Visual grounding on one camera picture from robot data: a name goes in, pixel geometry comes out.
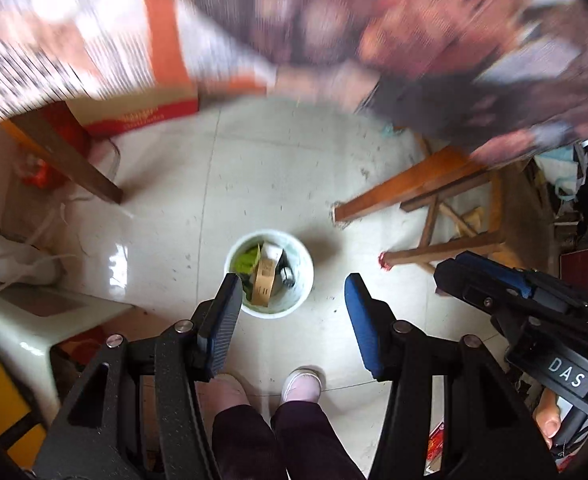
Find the blue gripper pad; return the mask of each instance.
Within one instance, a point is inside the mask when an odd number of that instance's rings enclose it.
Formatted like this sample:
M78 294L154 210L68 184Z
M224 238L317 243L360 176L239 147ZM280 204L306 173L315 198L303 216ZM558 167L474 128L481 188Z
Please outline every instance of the blue gripper pad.
M345 279L345 305L363 364L372 377L378 379L383 374L381 356L385 351L384 341L389 338L391 324L395 321L394 314L387 303L372 299L356 272Z
M510 269L470 251L460 253L455 260L466 267L471 267L471 269L478 270L479 272L485 272L505 283L505 285L513 287L520 292L523 298L530 298L532 296L532 286L525 280L525 274L523 272Z

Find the person's leg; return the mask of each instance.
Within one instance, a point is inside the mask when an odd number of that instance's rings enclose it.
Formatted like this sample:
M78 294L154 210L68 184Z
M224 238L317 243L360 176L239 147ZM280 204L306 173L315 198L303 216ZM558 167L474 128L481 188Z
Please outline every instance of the person's leg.
M321 381L296 370L285 381L271 426L292 480L364 480L318 405Z
M276 438L229 375L198 383L199 403L214 417L212 451L223 480L287 480Z

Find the white cable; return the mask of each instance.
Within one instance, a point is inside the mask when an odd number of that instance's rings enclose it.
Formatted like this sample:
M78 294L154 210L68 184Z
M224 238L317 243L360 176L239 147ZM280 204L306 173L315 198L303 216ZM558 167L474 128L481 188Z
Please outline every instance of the white cable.
M54 256L44 256L43 258L40 258L38 261L35 261L31 265L27 266L26 269L21 270L13 278L11 278L8 282L5 282L2 285L0 285L0 292L5 290L8 286L16 283L25 274L27 274L28 272L33 270L35 267L38 267L40 264L42 264L44 262L50 262L52 260L60 260L61 258L78 258L78 254L55 254Z
M117 147L117 145L114 143L113 140L107 139L107 142L109 142L112 145L112 147L114 148L114 160L112 161L111 166L109 167L109 171L107 171L106 177L109 180L113 181L114 178L116 177L116 174L118 173L118 168L120 167L121 154L120 154L120 149ZM54 221L54 218L57 216L57 214L59 214L60 217L62 218L62 221L65 224L67 224L66 220L64 219L64 208L67 204L72 203L72 202L84 202L86 200L91 200L92 198L94 198L94 195L75 196L75 197L72 196L66 200L62 199L59 206L52 208L49 211L49 213L47 213L47 215L45 216L45 219L41 222L41 224L36 228L36 230L31 234L31 236L29 238L27 238L27 240L25 240L21 245L32 246L33 244L35 244L36 241L49 228L49 226ZM1 253L0 260L3 258L9 258L10 256L13 256L19 250L20 250L20 248L14 250L14 251L10 251L9 253ZM25 274L27 274L30 270L32 270L34 267L38 266L42 262L49 261L49 260L59 260L60 258L69 258L72 256L75 258L78 258L77 254L56 254L55 256L44 256L43 258L40 258L38 261L34 262L33 264L30 264L30 266L27 267L27 269L23 270L19 275L15 276L14 278L9 280L8 282L5 282L2 285L0 285L0 291L4 290L8 286L16 283L20 278L22 278Z

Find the white shoe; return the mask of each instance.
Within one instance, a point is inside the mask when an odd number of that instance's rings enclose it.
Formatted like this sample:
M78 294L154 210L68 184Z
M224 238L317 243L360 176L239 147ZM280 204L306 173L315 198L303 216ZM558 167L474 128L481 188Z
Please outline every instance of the white shoe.
M299 368L285 379L280 403L284 404L290 400L318 402L321 396L321 387L321 378L316 372L307 368Z
M249 404L243 386L229 374L217 375L208 383L196 383L196 391L201 411L212 419L228 408Z

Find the electrical cable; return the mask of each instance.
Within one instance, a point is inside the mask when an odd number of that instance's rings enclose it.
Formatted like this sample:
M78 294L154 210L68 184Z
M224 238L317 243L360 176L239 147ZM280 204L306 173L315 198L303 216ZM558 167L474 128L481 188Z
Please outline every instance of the electrical cable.
M552 455L556 458L563 458L565 456L571 455L573 452L578 450L583 443L587 436L579 440L583 435L588 435L588 425L585 426L582 430L577 431L567 442L565 442L562 446L557 446L560 449L558 451L553 451Z
M120 160L122 158L122 155L120 153L120 149L117 147L117 145L114 143L113 140L107 139L107 142L109 142L111 144L112 148L114 149L114 160L112 161L105 177L107 177L109 180L113 181L114 178L116 177L116 174L118 173L118 168L120 167ZM46 230L49 229L50 225L52 224L52 222L54 221L54 218L56 218L57 215L60 215L62 218L62 221L67 224L67 222L64 219L64 209L68 204L70 204L72 202L85 202L88 200L92 200L93 198L94 198L94 195L72 196L69 199L61 200L59 206L53 207L49 211L49 213L47 213L47 215L45 216L45 219L41 222L41 224L31 234L31 236L29 236L29 238L27 238L27 240L25 240L23 243L21 243L21 248L22 248L22 246L28 247L28 246L32 246L34 243L36 243L36 241L46 232ZM17 248L16 250L10 251L8 253L1 253L0 260L3 258L9 258L10 256L16 254L21 248ZM78 258L78 255L77 254L55 254L54 256L43 256L39 260L35 261L34 263L30 264L29 266L27 266L26 268L21 270L13 278L11 278L10 280L8 280L5 283L3 283L2 285L0 285L0 292L5 290L6 288L8 288L8 286L11 286L14 283L16 283L20 278L22 278L30 270L34 269L35 267L37 267L41 263L52 261L52 260L61 260L62 258Z

